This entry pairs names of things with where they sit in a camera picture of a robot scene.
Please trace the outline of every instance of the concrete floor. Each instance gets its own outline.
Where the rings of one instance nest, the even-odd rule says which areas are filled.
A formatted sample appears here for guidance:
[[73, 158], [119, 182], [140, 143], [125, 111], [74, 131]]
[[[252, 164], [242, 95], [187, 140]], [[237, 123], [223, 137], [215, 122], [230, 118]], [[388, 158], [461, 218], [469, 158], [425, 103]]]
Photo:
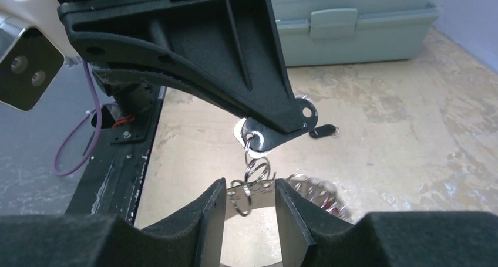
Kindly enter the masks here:
[[[307, 135], [268, 158], [278, 178], [293, 173], [337, 184], [357, 221], [368, 211], [476, 209], [498, 213], [498, 75], [431, 31], [410, 61], [290, 69], [295, 93], [311, 96], [318, 124], [337, 138]], [[136, 226], [197, 198], [215, 179], [244, 175], [238, 118], [169, 90]], [[226, 223], [221, 261], [280, 261], [274, 209]]]

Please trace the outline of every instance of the key ring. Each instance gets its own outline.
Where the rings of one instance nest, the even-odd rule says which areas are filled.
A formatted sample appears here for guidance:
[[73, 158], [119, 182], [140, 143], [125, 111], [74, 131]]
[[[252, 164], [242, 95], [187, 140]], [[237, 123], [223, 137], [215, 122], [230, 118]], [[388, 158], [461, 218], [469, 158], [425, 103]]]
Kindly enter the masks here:
[[245, 197], [247, 198], [248, 210], [246, 210], [246, 212], [243, 212], [242, 210], [240, 210], [240, 207], [237, 204], [237, 200], [240, 200], [240, 198], [237, 196], [235, 191], [227, 191], [227, 195], [229, 196], [230, 202], [232, 203], [232, 206], [235, 209], [235, 211], [237, 211], [237, 213], [240, 216], [246, 217], [251, 213], [251, 205], [253, 204], [253, 199], [251, 198], [251, 191], [249, 190], [247, 185], [242, 180], [233, 180], [230, 183], [230, 186], [235, 187], [234, 184], [236, 184], [236, 183], [239, 183], [239, 185], [242, 187], [242, 189], [245, 193]]

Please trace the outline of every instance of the camera lens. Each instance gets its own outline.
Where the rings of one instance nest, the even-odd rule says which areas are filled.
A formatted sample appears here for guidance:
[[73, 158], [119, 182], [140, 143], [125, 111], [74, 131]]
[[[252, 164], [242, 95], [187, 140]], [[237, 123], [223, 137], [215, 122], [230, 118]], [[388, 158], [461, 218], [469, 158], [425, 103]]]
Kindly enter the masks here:
[[25, 56], [16, 57], [11, 63], [11, 70], [16, 74], [20, 74], [28, 67], [28, 58]]
[[33, 86], [35, 87], [38, 87], [43, 84], [43, 82], [45, 81], [45, 77], [45, 72], [43, 70], [40, 70], [36, 72], [31, 78], [31, 84], [33, 84]]

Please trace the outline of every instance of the black metal frame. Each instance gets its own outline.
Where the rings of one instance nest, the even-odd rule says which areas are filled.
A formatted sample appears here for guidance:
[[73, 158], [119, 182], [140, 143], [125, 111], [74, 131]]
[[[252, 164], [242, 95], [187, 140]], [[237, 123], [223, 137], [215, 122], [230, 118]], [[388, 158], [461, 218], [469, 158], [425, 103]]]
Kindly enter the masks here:
[[116, 214], [134, 222], [163, 106], [161, 87], [151, 87], [151, 108], [131, 123], [102, 130], [66, 214]]

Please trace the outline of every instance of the metal chain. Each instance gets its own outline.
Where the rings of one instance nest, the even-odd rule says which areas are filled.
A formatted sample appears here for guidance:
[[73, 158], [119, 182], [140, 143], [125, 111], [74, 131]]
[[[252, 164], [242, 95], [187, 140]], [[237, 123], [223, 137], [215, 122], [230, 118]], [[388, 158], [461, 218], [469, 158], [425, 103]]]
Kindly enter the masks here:
[[349, 209], [339, 198], [337, 187], [328, 181], [303, 174], [293, 174], [287, 182], [308, 201], [316, 204], [326, 212], [344, 221], [351, 220]]
[[[248, 211], [243, 212], [240, 210], [240, 207], [237, 204], [237, 199], [235, 197], [235, 192], [233, 191], [228, 192], [228, 196], [230, 197], [230, 202], [232, 203], [237, 213], [242, 217], [246, 217], [251, 213], [251, 204], [252, 204], [251, 196], [254, 194], [264, 194], [266, 192], [269, 192], [269, 190], [272, 189], [272, 185], [275, 182], [275, 177], [277, 175], [277, 173], [274, 172], [273, 177], [271, 176], [270, 161], [267, 157], [252, 158], [251, 161], [249, 161], [248, 156], [252, 140], [253, 140], [252, 137], [247, 139], [247, 142], [245, 143], [244, 147], [245, 164], [247, 166], [245, 168], [244, 181], [234, 180], [230, 183], [232, 188], [235, 187], [235, 185], [239, 184], [244, 189], [245, 196], [247, 197], [247, 201], [249, 203]], [[249, 178], [251, 178], [251, 176], [258, 171], [261, 171], [259, 176], [254, 181], [249, 181]]]
[[[273, 188], [272, 185], [275, 182], [277, 174], [274, 172], [273, 176], [271, 176], [270, 161], [267, 157], [252, 158], [249, 160], [248, 153], [252, 139], [252, 137], [247, 139], [244, 147], [245, 164], [247, 166], [244, 172], [244, 180], [233, 180], [230, 183], [232, 188], [242, 186], [247, 198], [248, 210], [242, 211], [240, 209], [240, 206], [237, 204], [239, 198], [235, 195], [235, 191], [228, 189], [227, 193], [234, 209], [242, 217], [246, 217], [251, 213], [253, 195], [265, 194]], [[254, 181], [250, 181], [249, 178], [259, 171], [259, 176]], [[287, 178], [287, 182], [308, 201], [311, 201], [340, 219], [349, 221], [351, 215], [343, 200], [338, 197], [337, 188], [332, 183], [318, 178], [307, 177], [303, 174], [293, 174]]]

